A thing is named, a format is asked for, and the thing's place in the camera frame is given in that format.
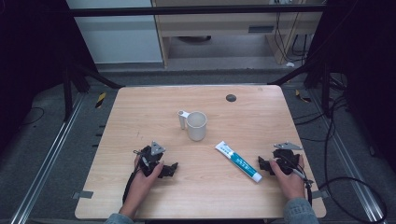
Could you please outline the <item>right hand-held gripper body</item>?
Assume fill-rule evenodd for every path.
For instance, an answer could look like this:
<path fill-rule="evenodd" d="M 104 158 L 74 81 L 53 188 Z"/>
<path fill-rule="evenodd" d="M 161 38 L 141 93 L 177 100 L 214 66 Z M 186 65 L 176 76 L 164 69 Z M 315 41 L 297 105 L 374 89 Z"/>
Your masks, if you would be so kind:
<path fill-rule="evenodd" d="M 291 173 L 303 174 L 303 170 L 299 165 L 300 155 L 294 153 L 294 150 L 302 150 L 301 147 L 291 142 L 274 144 L 274 147 L 276 148 L 273 152 L 274 159 L 285 175 L 290 175 Z"/>

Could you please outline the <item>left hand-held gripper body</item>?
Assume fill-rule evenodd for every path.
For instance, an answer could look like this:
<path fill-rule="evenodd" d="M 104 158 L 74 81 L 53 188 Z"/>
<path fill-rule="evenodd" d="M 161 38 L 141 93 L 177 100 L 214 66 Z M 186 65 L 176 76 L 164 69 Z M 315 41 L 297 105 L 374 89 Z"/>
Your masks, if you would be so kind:
<path fill-rule="evenodd" d="M 165 148 L 155 141 L 152 141 L 150 146 L 146 146 L 141 150 L 135 150 L 134 153 L 138 156 L 138 163 L 134 171 L 142 171 L 145 176 L 151 175 L 164 152 Z"/>

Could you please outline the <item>white and teal toothpaste tube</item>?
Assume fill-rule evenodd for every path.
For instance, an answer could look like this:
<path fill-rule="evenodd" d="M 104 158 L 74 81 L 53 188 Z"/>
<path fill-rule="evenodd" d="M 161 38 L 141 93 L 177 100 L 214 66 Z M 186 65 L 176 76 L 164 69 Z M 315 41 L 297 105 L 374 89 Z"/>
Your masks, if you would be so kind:
<path fill-rule="evenodd" d="M 253 168 L 247 161 L 245 161 L 239 154 L 237 154 L 227 143 L 221 141 L 216 144 L 215 149 L 230 160 L 236 167 L 243 171 L 253 181 L 259 183 L 262 176 Z"/>

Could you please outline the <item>white cup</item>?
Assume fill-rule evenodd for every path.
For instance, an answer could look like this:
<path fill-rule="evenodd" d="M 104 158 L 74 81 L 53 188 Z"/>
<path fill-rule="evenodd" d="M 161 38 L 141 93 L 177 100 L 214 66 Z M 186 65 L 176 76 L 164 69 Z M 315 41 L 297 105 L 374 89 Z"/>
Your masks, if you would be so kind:
<path fill-rule="evenodd" d="M 205 138 L 207 117 L 203 112 L 179 110 L 177 115 L 180 128 L 188 132 L 190 140 L 198 142 Z"/>

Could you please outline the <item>person's right hand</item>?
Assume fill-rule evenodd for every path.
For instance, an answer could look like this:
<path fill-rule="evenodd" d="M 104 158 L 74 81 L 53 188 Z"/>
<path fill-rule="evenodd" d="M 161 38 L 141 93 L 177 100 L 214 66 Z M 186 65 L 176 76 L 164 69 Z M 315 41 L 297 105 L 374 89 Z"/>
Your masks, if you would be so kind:
<path fill-rule="evenodd" d="M 274 160 L 270 166 L 286 199 L 305 198 L 304 181 L 297 174 L 285 175 Z"/>

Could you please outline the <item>person's left hand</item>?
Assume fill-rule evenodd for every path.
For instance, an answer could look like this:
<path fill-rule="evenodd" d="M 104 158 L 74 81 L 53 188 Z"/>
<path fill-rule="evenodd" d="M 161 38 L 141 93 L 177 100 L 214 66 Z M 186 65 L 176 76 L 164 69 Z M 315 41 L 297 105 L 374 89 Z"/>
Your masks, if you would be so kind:
<path fill-rule="evenodd" d="M 160 162 L 156 165 L 149 176 L 145 176 L 142 171 L 135 172 L 126 200 L 120 208 L 120 214 L 127 216 L 130 219 L 134 219 L 138 208 L 149 195 L 149 192 L 158 179 L 162 169 L 163 163 Z"/>

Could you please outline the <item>black metal stand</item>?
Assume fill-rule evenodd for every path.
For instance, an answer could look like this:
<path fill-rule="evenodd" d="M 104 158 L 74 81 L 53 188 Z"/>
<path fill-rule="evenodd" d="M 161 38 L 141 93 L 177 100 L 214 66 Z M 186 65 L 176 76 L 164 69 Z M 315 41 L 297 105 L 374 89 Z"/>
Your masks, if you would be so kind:
<path fill-rule="evenodd" d="M 88 92 L 91 87 L 85 76 L 92 77 L 111 89 L 122 88 L 122 85 L 103 77 L 98 72 L 86 66 L 74 63 L 73 61 L 66 62 L 62 72 L 64 86 L 64 121 L 69 120 L 73 112 L 72 85 L 75 85 L 78 92 Z"/>
<path fill-rule="evenodd" d="M 304 86 L 308 89 L 316 87 L 321 84 L 321 109 L 324 114 L 329 117 L 330 112 L 330 65 L 323 60 L 309 60 L 299 68 L 294 69 L 287 75 L 269 82 L 269 85 L 281 86 L 287 81 L 299 76 L 302 73 L 307 73 L 304 80 Z"/>

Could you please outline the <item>white cabinet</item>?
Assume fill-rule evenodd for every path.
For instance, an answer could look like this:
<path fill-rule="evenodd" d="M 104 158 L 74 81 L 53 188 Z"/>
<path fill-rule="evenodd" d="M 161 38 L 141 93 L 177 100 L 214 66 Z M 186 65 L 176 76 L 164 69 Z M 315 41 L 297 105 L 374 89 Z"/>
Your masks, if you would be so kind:
<path fill-rule="evenodd" d="M 152 7 L 150 0 L 66 0 L 71 9 Z M 96 64 L 161 63 L 153 16 L 76 17 Z"/>

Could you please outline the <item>black curtain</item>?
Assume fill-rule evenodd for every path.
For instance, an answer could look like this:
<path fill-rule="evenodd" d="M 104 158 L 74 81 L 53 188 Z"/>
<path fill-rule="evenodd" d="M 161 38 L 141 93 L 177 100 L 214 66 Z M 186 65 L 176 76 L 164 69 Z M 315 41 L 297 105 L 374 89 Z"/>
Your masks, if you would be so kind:
<path fill-rule="evenodd" d="M 30 111 L 34 97 L 62 83 L 50 35 L 56 34 L 79 63 L 96 66 L 76 21 L 48 16 L 48 30 L 40 20 L 46 10 L 67 10 L 66 0 L 0 0 L 0 154 Z"/>
<path fill-rule="evenodd" d="M 396 0 L 327 0 L 310 54 L 346 75 L 346 95 L 396 174 Z"/>

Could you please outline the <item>light wooden desk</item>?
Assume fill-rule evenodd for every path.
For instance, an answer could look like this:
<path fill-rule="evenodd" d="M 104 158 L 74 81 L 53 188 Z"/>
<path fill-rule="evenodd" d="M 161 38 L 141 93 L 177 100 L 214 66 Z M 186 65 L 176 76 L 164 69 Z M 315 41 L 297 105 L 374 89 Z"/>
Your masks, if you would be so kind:
<path fill-rule="evenodd" d="M 315 5 L 321 0 L 150 0 L 154 7 Z M 312 35 L 321 19 L 319 12 L 234 13 L 157 15 L 163 57 L 168 57 L 169 39 L 176 36 L 265 35 L 277 63 L 291 53 L 294 38 Z"/>

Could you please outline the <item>grey metal table bracket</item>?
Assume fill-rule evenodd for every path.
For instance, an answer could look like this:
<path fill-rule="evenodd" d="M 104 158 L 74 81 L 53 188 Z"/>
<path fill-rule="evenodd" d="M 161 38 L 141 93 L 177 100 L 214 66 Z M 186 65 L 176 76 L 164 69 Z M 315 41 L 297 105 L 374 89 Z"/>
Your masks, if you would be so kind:
<path fill-rule="evenodd" d="M 80 198 L 90 199 L 92 197 L 92 195 L 93 195 L 92 191 L 82 190 L 82 191 L 74 192 L 72 195 L 72 198 L 75 200 L 80 199 Z"/>
<path fill-rule="evenodd" d="M 317 198 L 328 198 L 330 196 L 329 191 L 325 190 L 316 190 L 312 192 L 312 198 L 317 199 Z"/>

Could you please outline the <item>aluminium floor rail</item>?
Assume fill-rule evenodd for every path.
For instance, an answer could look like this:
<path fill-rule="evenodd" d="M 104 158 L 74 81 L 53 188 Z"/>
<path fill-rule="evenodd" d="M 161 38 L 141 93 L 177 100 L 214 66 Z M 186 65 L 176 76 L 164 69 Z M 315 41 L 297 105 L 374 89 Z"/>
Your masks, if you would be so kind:
<path fill-rule="evenodd" d="M 63 149 L 64 142 L 67 139 L 75 123 L 85 96 L 85 93 L 77 94 L 76 100 L 72 104 L 72 112 L 70 114 L 70 117 L 62 123 L 60 130 L 57 132 L 57 135 L 52 142 L 51 147 L 49 148 L 49 152 L 43 160 L 32 184 L 30 185 L 30 188 L 28 189 L 27 193 L 23 197 L 23 200 L 18 206 L 18 209 L 9 221 L 9 224 L 25 224 L 28 220 L 28 217 L 30 216 L 35 206 L 37 198 L 47 182 L 52 167 L 55 164 L 58 155 Z"/>
<path fill-rule="evenodd" d="M 323 117 L 322 120 L 329 129 L 329 138 L 327 141 L 332 142 L 333 148 L 337 153 L 343 168 L 346 170 L 346 174 L 351 178 L 356 178 L 362 181 L 363 177 L 361 172 L 347 152 L 346 146 L 344 145 L 339 133 L 336 131 L 333 119 Z M 357 181 L 353 181 L 352 186 L 369 220 L 374 222 L 383 218 L 381 224 L 388 224 L 386 221 L 387 212 L 385 211 L 385 204 L 379 203 L 379 198 L 374 195 L 374 192 L 370 190 L 368 186 L 364 186 L 362 183 L 358 183 Z"/>

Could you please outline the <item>black horizontal frame bar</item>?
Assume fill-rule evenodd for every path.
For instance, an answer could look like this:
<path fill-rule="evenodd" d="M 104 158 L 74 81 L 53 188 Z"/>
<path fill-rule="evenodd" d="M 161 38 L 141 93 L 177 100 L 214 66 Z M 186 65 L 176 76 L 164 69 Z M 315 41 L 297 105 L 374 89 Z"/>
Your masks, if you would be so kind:
<path fill-rule="evenodd" d="M 231 13 L 280 13 L 320 12 L 327 8 L 315 5 L 240 5 L 240 6 L 191 6 L 191 7 L 126 7 L 126 8 L 82 8 L 67 11 L 73 17 L 104 16 L 149 16 L 185 14 L 231 14 Z"/>

